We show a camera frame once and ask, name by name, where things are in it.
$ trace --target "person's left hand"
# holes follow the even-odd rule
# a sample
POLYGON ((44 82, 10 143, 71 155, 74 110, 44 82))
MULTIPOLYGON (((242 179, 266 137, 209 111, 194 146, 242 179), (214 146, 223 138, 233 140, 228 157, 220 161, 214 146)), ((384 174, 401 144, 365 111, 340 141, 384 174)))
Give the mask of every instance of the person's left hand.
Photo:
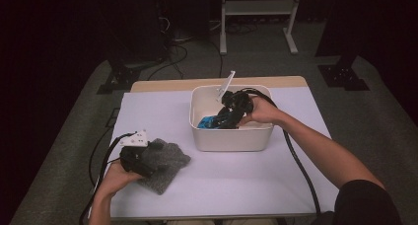
POLYGON ((120 164, 120 160, 116 160, 108 168, 98 193, 114 196, 126 185, 141 178, 143 177, 137 173, 126 172, 120 164))

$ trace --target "forearm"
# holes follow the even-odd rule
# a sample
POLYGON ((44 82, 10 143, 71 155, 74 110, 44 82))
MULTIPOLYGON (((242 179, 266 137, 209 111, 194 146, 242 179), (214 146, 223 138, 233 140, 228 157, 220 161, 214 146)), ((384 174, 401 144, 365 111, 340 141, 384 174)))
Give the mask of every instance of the forearm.
POLYGON ((110 203, 111 194, 97 193, 92 205, 89 225, 109 225, 110 224, 110 203))
POLYGON ((273 123, 286 130, 318 169, 338 188, 353 180, 383 184, 340 144, 307 127, 285 112, 274 113, 273 123))

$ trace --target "hand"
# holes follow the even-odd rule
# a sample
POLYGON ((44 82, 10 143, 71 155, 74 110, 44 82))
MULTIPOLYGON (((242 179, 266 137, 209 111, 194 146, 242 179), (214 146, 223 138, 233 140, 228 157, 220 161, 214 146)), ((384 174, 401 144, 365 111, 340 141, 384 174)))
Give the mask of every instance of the hand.
POLYGON ((274 121, 277 119, 277 113, 280 113, 281 111, 261 97, 253 97, 251 100, 253 104, 253 110, 251 113, 248 113, 241 119, 240 123, 238 123, 238 126, 242 126, 250 121, 257 121, 260 123, 274 123, 274 121))
POLYGON ((114 196, 119 190, 126 187, 126 185, 141 178, 143 177, 139 174, 126 172, 120 164, 120 160, 116 160, 108 168, 98 193, 114 196))

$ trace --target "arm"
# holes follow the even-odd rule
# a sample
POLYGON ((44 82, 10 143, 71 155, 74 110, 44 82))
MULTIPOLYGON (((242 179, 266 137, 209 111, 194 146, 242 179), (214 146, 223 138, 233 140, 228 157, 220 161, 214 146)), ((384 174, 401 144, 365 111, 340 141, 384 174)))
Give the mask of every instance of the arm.
POLYGON ((117 160, 113 162, 96 192, 89 224, 110 224, 111 199, 119 190, 126 187, 126 185, 141 178, 142 177, 136 173, 125 172, 122 165, 120 165, 120 161, 117 160))
POLYGON ((239 125, 254 120, 282 127, 317 168, 338 188, 353 180, 370 181, 384 188, 359 159, 337 142, 307 127, 259 97, 253 98, 252 101, 253 112, 245 116, 239 125))

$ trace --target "person's right hand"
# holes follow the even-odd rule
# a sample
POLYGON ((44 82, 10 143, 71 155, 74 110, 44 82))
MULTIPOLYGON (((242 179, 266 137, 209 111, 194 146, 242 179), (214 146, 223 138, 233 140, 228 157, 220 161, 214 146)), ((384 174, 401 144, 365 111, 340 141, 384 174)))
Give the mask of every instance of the person's right hand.
POLYGON ((253 103, 253 110, 241 119, 238 126, 242 126, 250 121, 274 123, 277 119, 277 114, 280 113, 280 110, 261 97, 253 97, 251 100, 253 103))

